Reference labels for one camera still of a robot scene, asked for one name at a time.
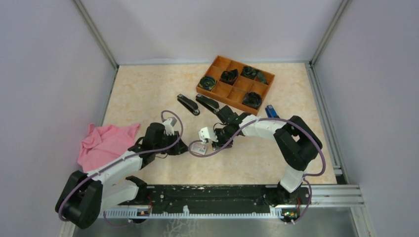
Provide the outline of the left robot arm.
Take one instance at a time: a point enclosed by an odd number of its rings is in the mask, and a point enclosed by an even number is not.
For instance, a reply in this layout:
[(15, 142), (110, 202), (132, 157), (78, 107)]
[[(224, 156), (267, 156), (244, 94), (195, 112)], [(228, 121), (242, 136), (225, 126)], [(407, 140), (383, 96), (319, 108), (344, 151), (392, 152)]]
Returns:
[(73, 172), (55, 206), (60, 220), (86, 229), (100, 214), (117, 205), (150, 204), (147, 183), (133, 173), (153, 162), (157, 154), (177, 156), (187, 152), (182, 133), (170, 123), (151, 123), (145, 135), (119, 158), (87, 173)]

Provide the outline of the red white staple box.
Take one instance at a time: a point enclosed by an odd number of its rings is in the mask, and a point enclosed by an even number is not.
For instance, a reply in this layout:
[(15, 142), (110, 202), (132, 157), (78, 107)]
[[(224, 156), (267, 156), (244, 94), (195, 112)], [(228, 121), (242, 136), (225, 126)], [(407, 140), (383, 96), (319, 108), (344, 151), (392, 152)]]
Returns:
[(205, 155), (207, 152), (207, 146), (202, 142), (196, 142), (192, 143), (189, 150), (194, 154)]

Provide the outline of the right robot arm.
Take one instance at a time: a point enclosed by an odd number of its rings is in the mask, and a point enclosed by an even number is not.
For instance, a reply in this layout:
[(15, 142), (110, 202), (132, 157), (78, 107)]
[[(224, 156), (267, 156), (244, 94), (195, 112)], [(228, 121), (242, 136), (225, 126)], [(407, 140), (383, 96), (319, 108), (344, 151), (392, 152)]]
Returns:
[(216, 115), (224, 127), (214, 128), (209, 138), (201, 139), (211, 141), (215, 151), (230, 148), (237, 136), (250, 137), (253, 142), (271, 141), (277, 145), (287, 163), (278, 190), (278, 197), (283, 203), (292, 203), (297, 198), (297, 189), (305, 177), (318, 177), (325, 173), (323, 144), (301, 117), (282, 119), (261, 118), (249, 113), (238, 115), (228, 106)]

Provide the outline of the black stapler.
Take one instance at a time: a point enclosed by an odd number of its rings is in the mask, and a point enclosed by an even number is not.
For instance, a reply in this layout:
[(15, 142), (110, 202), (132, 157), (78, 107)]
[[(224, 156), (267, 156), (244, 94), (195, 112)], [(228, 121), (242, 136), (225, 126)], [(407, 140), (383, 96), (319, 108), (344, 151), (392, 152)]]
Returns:
[(187, 98), (183, 94), (177, 95), (177, 100), (180, 104), (182, 104), (189, 112), (191, 112), (194, 116), (198, 116), (200, 114), (199, 107), (196, 102)]
[(219, 103), (211, 98), (208, 98), (202, 94), (197, 94), (195, 100), (204, 106), (206, 109), (216, 114), (219, 111)]

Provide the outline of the blue stapler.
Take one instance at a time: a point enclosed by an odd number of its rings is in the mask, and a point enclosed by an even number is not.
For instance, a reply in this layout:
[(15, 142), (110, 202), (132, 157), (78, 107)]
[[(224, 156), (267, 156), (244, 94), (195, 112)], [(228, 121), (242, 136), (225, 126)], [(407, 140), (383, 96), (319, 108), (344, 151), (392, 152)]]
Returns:
[(268, 105), (265, 107), (265, 112), (267, 114), (268, 118), (279, 118), (279, 115), (275, 111), (274, 107), (272, 105)]

